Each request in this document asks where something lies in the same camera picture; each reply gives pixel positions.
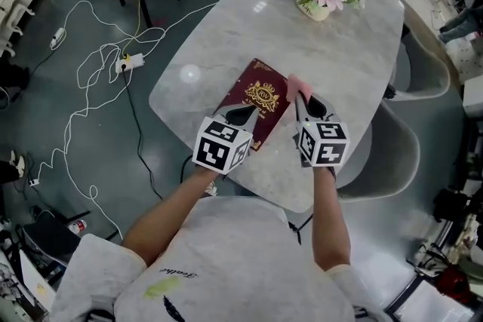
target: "white vase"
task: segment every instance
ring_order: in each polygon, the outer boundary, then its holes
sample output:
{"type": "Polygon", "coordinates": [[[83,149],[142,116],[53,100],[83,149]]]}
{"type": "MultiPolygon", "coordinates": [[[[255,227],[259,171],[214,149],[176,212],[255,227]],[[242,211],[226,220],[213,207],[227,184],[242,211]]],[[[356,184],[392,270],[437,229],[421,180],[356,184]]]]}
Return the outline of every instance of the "white vase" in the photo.
{"type": "Polygon", "coordinates": [[[299,5],[299,0],[297,0],[297,7],[310,19],[313,19],[317,22],[327,19],[331,13],[327,7],[320,7],[313,0],[308,3],[304,3],[303,5],[299,5]]]}

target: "passport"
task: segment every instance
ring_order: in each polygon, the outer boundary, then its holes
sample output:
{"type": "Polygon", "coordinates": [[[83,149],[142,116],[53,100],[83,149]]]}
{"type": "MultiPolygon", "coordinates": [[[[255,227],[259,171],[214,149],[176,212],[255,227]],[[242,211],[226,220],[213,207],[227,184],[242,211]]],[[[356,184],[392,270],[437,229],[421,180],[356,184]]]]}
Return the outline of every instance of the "passport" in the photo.
{"type": "Polygon", "coordinates": [[[286,96],[286,77],[255,58],[237,79],[217,110],[222,106],[237,103],[255,105],[260,110],[251,145],[257,152],[289,107],[286,96]]]}

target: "gold emblem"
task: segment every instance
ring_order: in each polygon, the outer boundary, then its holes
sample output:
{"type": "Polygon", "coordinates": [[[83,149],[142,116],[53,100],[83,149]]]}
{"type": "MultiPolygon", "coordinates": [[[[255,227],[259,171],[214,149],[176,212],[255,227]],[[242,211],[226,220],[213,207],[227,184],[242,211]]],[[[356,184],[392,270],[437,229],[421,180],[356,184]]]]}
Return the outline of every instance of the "gold emblem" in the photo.
{"type": "Polygon", "coordinates": [[[250,84],[245,93],[251,97],[251,99],[267,109],[269,112],[274,112],[278,106],[278,94],[275,93],[275,88],[268,83],[260,85],[260,81],[256,81],[255,84],[250,84]]]}
{"type": "Polygon", "coordinates": [[[261,63],[260,61],[257,61],[257,63],[255,63],[255,66],[254,66],[254,69],[258,69],[258,68],[266,70],[267,72],[273,71],[265,63],[261,63]]]}

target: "white table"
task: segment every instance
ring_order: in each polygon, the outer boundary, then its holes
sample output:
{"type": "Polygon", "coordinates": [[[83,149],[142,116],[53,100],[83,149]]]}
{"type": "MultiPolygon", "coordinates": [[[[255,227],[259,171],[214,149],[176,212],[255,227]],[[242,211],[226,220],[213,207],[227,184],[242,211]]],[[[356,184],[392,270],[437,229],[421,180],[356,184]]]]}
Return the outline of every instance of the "white table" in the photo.
{"type": "MultiPolygon", "coordinates": [[[[220,0],[176,53],[151,93],[155,113],[190,148],[249,62],[257,57],[284,76],[295,73],[331,101],[349,125],[351,151],[371,123],[399,47],[404,8],[398,0],[367,0],[317,23],[294,0],[220,0]],[[185,83],[181,68],[195,64],[201,78],[185,83]]],[[[312,206],[312,172],[300,167],[289,107],[258,152],[229,177],[295,212],[312,206]]]]}

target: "gray floor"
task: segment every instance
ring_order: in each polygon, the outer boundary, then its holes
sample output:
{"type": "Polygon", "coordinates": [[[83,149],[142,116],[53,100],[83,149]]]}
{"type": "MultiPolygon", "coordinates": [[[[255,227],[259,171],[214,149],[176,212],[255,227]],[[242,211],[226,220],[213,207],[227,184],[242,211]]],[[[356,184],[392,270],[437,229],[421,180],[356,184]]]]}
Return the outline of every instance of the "gray floor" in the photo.
{"type": "MultiPolygon", "coordinates": [[[[37,15],[26,24],[25,35],[15,47],[13,63],[33,67],[49,53],[51,36],[62,26],[66,13],[79,0],[41,2],[37,15]]],[[[90,0],[99,17],[113,21],[127,31],[136,26],[136,3],[128,0],[121,8],[117,0],[90,0]]],[[[217,0],[147,0],[152,20],[169,26],[184,14],[217,0]]],[[[148,105],[148,96],[159,76],[205,13],[183,21],[168,33],[165,40],[134,72],[131,83],[137,114],[145,135],[143,154],[155,173],[158,191],[166,196],[177,186],[180,167],[189,150],[169,131],[148,105]]],[[[84,92],[77,88],[75,71],[86,56],[102,43],[119,39],[113,28],[101,26],[88,6],[72,13],[67,25],[68,36],[52,58],[35,74],[29,89],[8,111],[0,113],[0,155],[8,157],[9,149],[30,152],[37,167],[50,161],[51,151],[63,145],[63,131],[69,115],[85,105],[84,92]]],[[[153,38],[158,32],[152,32],[153,38]]],[[[132,54],[149,48],[133,44],[132,54]]],[[[100,65],[98,58],[82,70],[87,78],[100,65]]],[[[122,80],[107,83],[107,74],[91,90],[91,102],[101,103],[122,88],[122,80]]],[[[460,145],[463,111],[455,90],[435,100],[391,103],[390,106],[415,131],[420,139],[421,163],[409,188],[394,198],[343,205],[349,224],[354,263],[377,287],[381,303],[387,303],[409,280],[411,270],[405,257],[430,223],[431,201],[451,178],[452,163],[460,145]]],[[[137,131],[123,94],[113,104],[88,118],[74,118],[69,167],[83,192],[95,184],[98,202],[125,232],[132,222],[153,204],[157,197],[149,187],[149,175],[136,156],[137,131]]],[[[87,218],[88,229],[99,236],[113,231],[95,206],[75,191],[66,174],[63,157],[55,157],[55,168],[45,169],[38,189],[44,200],[71,216],[85,209],[93,210],[87,218]]],[[[228,180],[220,184],[223,194],[240,190],[228,180]]],[[[37,204],[35,192],[27,190],[27,201],[10,184],[5,186],[7,212],[13,221],[30,221],[28,208],[37,204]]],[[[306,214],[289,213],[299,224],[306,214]]],[[[303,246],[309,250],[309,227],[303,233],[303,246]]]]}

